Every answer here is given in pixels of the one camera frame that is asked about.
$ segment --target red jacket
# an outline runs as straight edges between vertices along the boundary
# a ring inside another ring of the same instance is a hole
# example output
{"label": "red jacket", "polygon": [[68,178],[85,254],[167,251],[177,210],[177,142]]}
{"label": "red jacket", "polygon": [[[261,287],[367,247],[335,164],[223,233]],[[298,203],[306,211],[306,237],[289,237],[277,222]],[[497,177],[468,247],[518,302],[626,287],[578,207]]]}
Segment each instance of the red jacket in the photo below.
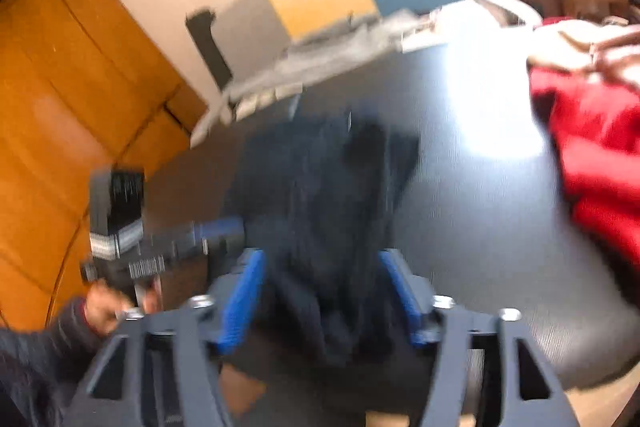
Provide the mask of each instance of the red jacket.
{"label": "red jacket", "polygon": [[548,126],[574,220],[640,267],[640,98],[579,74],[532,68],[529,78],[532,99],[554,96]]}

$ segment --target blue grip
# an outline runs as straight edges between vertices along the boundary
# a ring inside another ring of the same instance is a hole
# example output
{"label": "blue grip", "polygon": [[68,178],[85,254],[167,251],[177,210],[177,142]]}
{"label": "blue grip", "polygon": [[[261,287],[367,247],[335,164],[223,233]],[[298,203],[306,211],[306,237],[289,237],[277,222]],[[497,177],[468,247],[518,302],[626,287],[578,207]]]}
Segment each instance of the blue grip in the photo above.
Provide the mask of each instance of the blue grip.
{"label": "blue grip", "polygon": [[198,223],[196,231],[200,234],[198,239],[210,239],[220,235],[242,235],[244,234],[244,224],[239,217],[223,217],[206,223]]}
{"label": "blue grip", "polygon": [[254,314],[263,278],[264,252],[255,250],[239,275],[222,312],[222,331],[216,342],[222,355],[242,342]]}
{"label": "blue grip", "polygon": [[393,254],[388,250],[380,251],[380,259],[385,265],[386,271],[389,273],[391,282],[398,293],[406,318],[408,321],[409,330],[413,333],[420,329],[420,320],[422,314],[418,307],[418,302],[414,298],[414,292],[408,285],[408,282],[404,279],[402,272],[400,271]]}

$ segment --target finger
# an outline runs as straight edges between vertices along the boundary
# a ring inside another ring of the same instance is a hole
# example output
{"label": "finger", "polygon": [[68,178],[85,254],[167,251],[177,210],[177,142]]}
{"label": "finger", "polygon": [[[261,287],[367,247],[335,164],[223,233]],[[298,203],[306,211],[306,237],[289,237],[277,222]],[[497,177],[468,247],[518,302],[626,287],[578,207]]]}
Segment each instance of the finger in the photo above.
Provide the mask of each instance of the finger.
{"label": "finger", "polygon": [[627,46],[640,42],[640,26],[633,25],[621,29],[622,34],[600,42],[594,42],[596,51],[603,51],[617,46]]}
{"label": "finger", "polygon": [[103,326],[103,334],[108,335],[110,333],[113,333],[113,330],[115,330],[115,328],[117,327],[118,327],[117,319],[106,320]]}
{"label": "finger", "polygon": [[146,292],[142,302],[142,309],[145,313],[156,313],[160,309],[160,298],[155,289]]}
{"label": "finger", "polygon": [[640,57],[640,45],[622,46],[620,48],[612,48],[600,54],[602,60],[607,62],[609,66],[618,66],[635,62]]}
{"label": "finger", "polygon": [[107,286],[98,287],[97,292],[92,299],[92,305],[103,312],[119,312],[133,308],[133,303],[126,295],[108,288]]}

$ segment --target hand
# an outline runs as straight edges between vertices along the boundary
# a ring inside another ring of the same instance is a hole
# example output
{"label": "hand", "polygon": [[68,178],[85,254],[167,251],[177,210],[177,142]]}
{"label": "hand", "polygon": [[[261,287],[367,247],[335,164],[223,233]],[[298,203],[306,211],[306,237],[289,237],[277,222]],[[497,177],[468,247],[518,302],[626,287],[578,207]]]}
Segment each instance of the hand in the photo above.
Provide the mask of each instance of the hand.
{"label": "hand", "polygon": [[640,25],[631,25],[626,28],[620,28],[620,35],[604,41],[594,42],[591,45],[591,54],[609,50],[611,48],[631,46],[634,44],[640,44]]}
{"label": "hand", "polygon": [[[107,336],[118,325],[121,312],[133,308],[126,295],[109,288],[104,281],[96,282],[84,301],[84,318],[93,330],[101,336]],[[143,300],[145,313],[154,313],[160,309],[159,296],[155,288],[148,290]]]}
{"label": "hand", "polygon": [[593,67],[609,82],[622,82],[639,87],[640,45],[621,46],[598,52],[594,55]]}

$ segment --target person's hand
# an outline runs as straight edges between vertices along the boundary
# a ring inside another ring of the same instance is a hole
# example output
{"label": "person's hand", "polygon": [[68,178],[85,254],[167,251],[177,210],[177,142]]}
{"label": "person's hand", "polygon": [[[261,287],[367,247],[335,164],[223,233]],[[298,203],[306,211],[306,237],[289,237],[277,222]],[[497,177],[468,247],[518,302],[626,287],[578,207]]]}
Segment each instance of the person's hand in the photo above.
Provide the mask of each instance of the person's hand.
{"label": "person's hand", "polygon": [[593,68],[609,82],[640,87],[640,44],[608,48],[596,53]]}
{"label": "person's hand", "polygon": [[[131,308],[133,303],[126,295],[109,288],[100,280],[91,286],[84,301],[84,318],[91,328],[101,336],[106,336],[118,325],[118,316]],[[158,292],[150,289],[143,300],[145,313],[160,309]]]}

